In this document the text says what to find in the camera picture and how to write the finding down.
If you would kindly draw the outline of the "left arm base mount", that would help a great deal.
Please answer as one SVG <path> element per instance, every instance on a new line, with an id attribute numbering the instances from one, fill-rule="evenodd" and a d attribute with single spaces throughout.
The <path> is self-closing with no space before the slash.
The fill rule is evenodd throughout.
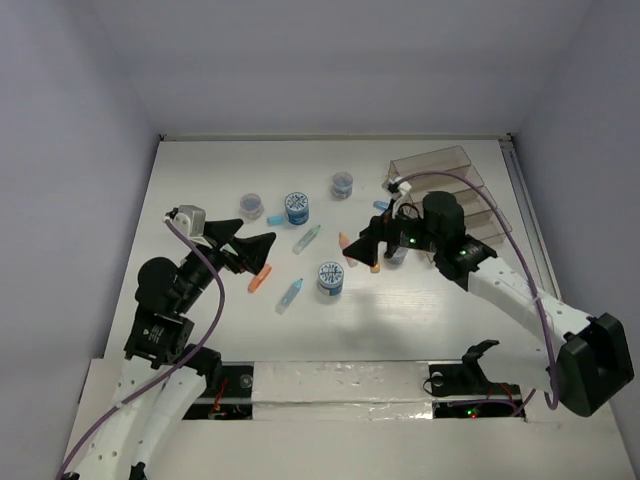
<path id="1" fill-rule="evenodd" d="M 253 363 L 224 363 L 218 383 L 208 387 L 184 414 L 184 420 L 251 420 Z"/>

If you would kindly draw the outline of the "blue ink jar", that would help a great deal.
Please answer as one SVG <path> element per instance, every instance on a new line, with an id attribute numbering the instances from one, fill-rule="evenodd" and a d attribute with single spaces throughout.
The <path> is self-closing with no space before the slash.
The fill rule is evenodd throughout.
<path id="1" fill-rule="evenodd" d="M 309 199 L 302 192 L 289 193 L 284 199 L 286 220 L 292 225 L 303 225 L 309 219 Z"/>
<path id="2" fill-rule="evenodd" d="M 339 263 L 325 262 L 318 269 L 317 287 L 326 296 L 337 296 L 343 289 L 344 276 L 344 269 Z"/>

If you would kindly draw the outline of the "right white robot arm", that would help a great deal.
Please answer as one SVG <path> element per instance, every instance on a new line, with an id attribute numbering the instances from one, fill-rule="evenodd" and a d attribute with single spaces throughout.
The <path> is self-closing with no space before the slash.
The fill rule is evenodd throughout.
<path id="1" fill-rule="evenodd" d="M 634 378 L 622 323 L 570 307 L 512 269 L 495 250 L 466 231 L 464 211 L 454 195 L 435 191 L 416 217 L 391 203 L 371 218 L 348 258 L 375 266 L 378 247 L 429 252 L 438 272 L 462 290 L 485 300 L 523 327 L 543 351 L 507 357 L 496 340 L 471 346 L 460 360 L 457 380 L 475 394 L 493 383 L 527 386 L 549 395 L 580 417 L 593 415 Z"/>

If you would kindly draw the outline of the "green highlighter pen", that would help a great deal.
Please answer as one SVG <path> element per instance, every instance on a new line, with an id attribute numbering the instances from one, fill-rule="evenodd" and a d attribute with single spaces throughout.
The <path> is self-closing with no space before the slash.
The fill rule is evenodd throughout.
<path id="1" fill-rule="evenodd" d="M 320 225 L 316 225 L 307 231 L 293 246 L 292 252 L 295 255 L 301 254 L 309 244 L 318 236 L 319 231 L 321 229 Z"/>

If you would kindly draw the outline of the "blue ink jar back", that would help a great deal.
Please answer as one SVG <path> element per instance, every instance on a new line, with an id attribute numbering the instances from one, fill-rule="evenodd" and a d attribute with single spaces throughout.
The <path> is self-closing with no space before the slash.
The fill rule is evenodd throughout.
<path id="1" fill-rule="evenodd" d="M 309 199 L 302 192 L 289 193 L 284 199 L 286 220 L 292 225 L 303 225 L 309 219 Z"/>

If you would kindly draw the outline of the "blue ink jar front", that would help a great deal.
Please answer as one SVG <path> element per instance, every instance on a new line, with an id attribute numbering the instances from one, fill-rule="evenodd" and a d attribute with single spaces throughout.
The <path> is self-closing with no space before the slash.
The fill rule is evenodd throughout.
<path id="1" fill-rule="evenodd" d="M 343 289 L 344 276 L 344 269 L 339 263 L 325 262 L 318 269 L 317 287 L 326 296 L 337 296 Z"/>

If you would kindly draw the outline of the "orange highlighter pen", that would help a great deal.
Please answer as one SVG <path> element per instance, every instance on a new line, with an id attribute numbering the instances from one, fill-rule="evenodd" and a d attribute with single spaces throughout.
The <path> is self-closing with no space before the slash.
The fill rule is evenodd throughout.
<path id="1" fill-rule="evenodd" d="M 342 232 L 339 233 L 339 246 L 341 250 L 346 249 L 351 244 L 350 239 Z M 358 265 L 357 261 L 351 257 L 345 256 L 345 260 L 350 268 L 354 268 Z"/>

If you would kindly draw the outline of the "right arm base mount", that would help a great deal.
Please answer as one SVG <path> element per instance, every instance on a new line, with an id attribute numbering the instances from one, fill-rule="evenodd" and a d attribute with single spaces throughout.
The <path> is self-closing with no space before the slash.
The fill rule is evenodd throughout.
<path id="1" fill-rule="evenodd" d="M 496 340 L 471 346 L 459 361 L 430 364 L 422 389 L 433 399 L 436 419 L 523 418 L 519 386 L 490 382 L 478 361 Z"/>

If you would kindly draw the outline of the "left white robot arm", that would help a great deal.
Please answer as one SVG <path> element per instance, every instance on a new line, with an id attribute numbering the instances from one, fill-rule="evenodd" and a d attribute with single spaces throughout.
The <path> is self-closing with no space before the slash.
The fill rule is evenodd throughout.
<path id="1" fill-rule="evenodd" d="M 190 252 L 181 264 L 156 257 L 140 267 L 111 406 L 67 454 L 60 479 L 150 478 L 194 401 L 221 383 L 221 355 L 203 341 L 190 343 L 187 312 L 210 284 L 222 283 L 222 270 L 258 274 L 276 240 L 273 232 L 240 238 L 241 219 L 208 221 L 192 205 L 166 213 L 163 222 Z"/>

